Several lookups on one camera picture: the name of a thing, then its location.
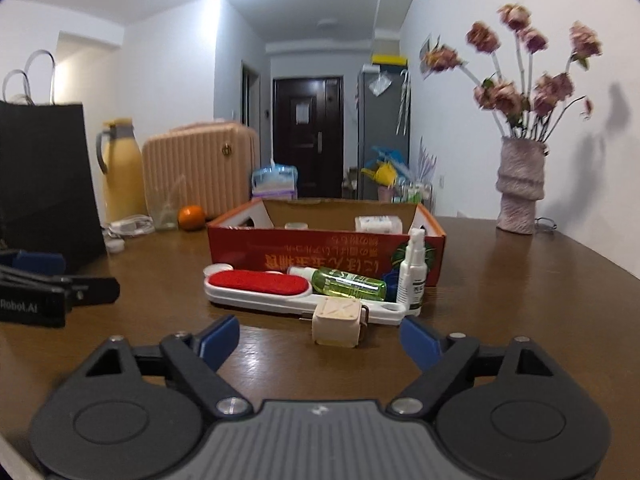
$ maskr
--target dried flower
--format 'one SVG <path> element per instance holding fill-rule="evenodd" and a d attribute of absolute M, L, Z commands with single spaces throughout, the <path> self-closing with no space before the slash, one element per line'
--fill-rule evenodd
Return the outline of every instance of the dried flower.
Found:
<path fill-rule="evenodd" d="M 498 83 L 492 89 L 495 109 L 500 110 L 507 117 L 519 116 L 522 113 L 522 95 L 516 90 L 513 82 Z"/>
<path fill-rule="evenodd" d="M 539 93 L 533 99 L 533 111 L 539 115 L 539 117 L 545 117 L 549 115 L 556 105 L 558 104 L 558 98 L 553 94 Z"/>
<path fill-rule="evenodd" d="M 546 50 L 548 47 L 548 39 L 536 28 L 523 28 L 518 31 L 518 37 L 531 54 L 535 54 L 540 50 Z"/>
<path fill-rule="evenodd" d="M 498 35 L 483 22 L 475 22 L 466 34 L 466 42 L 473 45 L 478 52 L 491 54 L 500 47 Z"/>
<path fill-rule="evenodd" d="M 427 52 L 424 57 L 424 62 L 433 72 L 452 70 L 462 64 L 462 61 L 458 57 L 458 53 L 445 45 Z"/>
<path fill-rule="evenodd" d="M 494 88 L 477 86 L 474 88 L 474 99 L 482 110 L 493 110 L 495 108 Z"/>
<path fill-rule="evenodd" d="M 571 44 L 574 46 L 576 59 L 602 55 L 602 43 L 598 40 L 596 31 L 581 22 L 575 22 L 571 27 Z"/>
<path fill-rule="evenodd" d="M 560 100 L 558 81 L 548 73 L 536 81 L 536 95 L 533 99 L 533 111 L 540 117 L 549 115 Z"/>
<path fill-rule="evenodd" d="M 593 114 L 593 101 L 591 101 L 591 99 L 587 97 L 584 100 L 584 111 L 581 113 L 581 115 L 584 117 L 585 121 L 588 121 L 589 119 L 591 119 L 592 114 Z"/>
<path fill-rule="evenodd" d="M 574 83 L 566 72 L 562 72 L 554 78 L 554 85 L 556 86 L 556 97 L 561 101 L 565 101 L 574 94 Z"/>
<path fill-rule="evenodd" d="M 527 7 L 516 4 L 506 4 L 498 9 L 500 20 L 511 30 L 522 30 L 529 27 L 531 13 Z"/>

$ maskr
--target cardboard box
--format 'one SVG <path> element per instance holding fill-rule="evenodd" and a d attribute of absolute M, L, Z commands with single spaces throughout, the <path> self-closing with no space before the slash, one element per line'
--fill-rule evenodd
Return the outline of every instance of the cardboard box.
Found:
<path fill-rule="evenodd" d="M 398 216 L 402 235 L 356 233 L 357 216 Z M 284 229 L 304 222 L 309 229 Z M 404 260 L 410 228 L 426 231 L 427 286 L 438 283 L 446 235 L 420 205 L 356 200 L 254 199 L 207 225 L 213 263 L 236 269 L 280 270 L 291 266 L 329 267 L 382 278 Z"/>

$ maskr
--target flower vase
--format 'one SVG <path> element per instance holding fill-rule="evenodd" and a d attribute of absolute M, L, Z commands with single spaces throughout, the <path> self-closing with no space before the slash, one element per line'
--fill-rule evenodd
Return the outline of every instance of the flower vase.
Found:
<path fill-rule="evenodd" d="M 532 235 L 536 202 L 545 197 L 545 145 L 536 140 L 503 137 L 495 187 L 502 193 L 498 229 Z"/>

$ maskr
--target dark wooden door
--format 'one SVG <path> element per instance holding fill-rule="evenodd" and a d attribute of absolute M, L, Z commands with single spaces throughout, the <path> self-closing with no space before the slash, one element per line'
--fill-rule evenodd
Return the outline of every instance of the dark wooden door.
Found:
<path fill-rule="evenodd" d="M 298 168 L 298 196 L 342 193 L 342 78 L 273 82 L 273 155 Z"/>

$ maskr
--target white wall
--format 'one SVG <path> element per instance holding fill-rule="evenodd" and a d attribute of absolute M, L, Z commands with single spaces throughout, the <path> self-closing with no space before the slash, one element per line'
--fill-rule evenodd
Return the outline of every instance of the white wall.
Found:
<path fill-rule="evenodd" d="M 58 43 L 58 52 L 69 47 L 70 40 Z M 104 130 L 105 121 L 114 119 L 118 113 L 117 96 L 120 78 L 120 54 L 115 47 L 104 44 L 79 44 L 76 51 L 66 59 L 56 56 L 61 62 L 56 70 L 55 96 L 58 103 L 82 103 L 84 126 L 94 182 L 95 203 L 100 220 L 106 221 L 102 171 L 95 155 L 95 138 Z"/>
<path fill-rule="evenodd" d="M 214 117 L 219 18 L 220 0 L 198 0 L 127 27 L 118 109 L 140 145 Z"/>
<path fill-rule="evenodd" d="M 264 41 L 226 0 L 220 0 L 220 26 L 216 46 L 215 116 L 241 119 L 242 64 L 260 75 L 260 158 L 268 164 L 271 158 L 270 120 L 264 112 L 270 109 L 270 67 Z"/>
<path fill-rule="evenodd" d="M 318 52 L 310 54 L 282 54 L 271 57 L 271 77 L 344 78 L 344 167 L 358 165 L 358 111 L 356 93 L 358 74 L 370 62 L 369 52 Z"/>
<path fill-rule="evenodd" d="M 495 218 L 495 190 L 500 135 L 492 117 L 477 110 L 473 85 L 463 73 L 432 75 L 422 81 L 418 52 L 428 35 L 459 49 L 469 68 L 481 78 L 494 72 L 486 56 L 465 44 L 476 20 L 484 20 L 502 40 L 498 51 L 503 71 L 517 78 L 513 36 L 500 26 L 496 9 L 518 2 L 529 7 L 534 25 L 550 38 L 550 48 L 536 55 L 535 73 L 564 70 L 570 53 L 568 29 L 574 20 L 594 28 L 604 42 L 604 55 L 589 72 L 572 67 L 578 95 L 595 104 L 591 121 L 581 108 L 569 111 L 550 139 L 546 159 L 546 198 L 538 214 L 554 218 L 562 231 L 640 276 L 640 2 L 638 0 L 414 0 L 401 34 L 414 82 L 412 142 L 424 135 L 438 156 L 437 212 L 458 211 Z"/>
<path fill-rule="evenodd" d="M 24 68 L 29 55 L 45 49 L 55 53 L 61 32 L 122 45 L 124 28 L 82 12 L 59 7 L 3 0 L 0 2 L 0 77 L 15 68 Z M 49 102 L 51 66 L 45 57 L 34 62 L 30 73 L 31 93 L 37 103 Z M 16 76 L 7 89 L 7 97 L 24 93 Z"/>

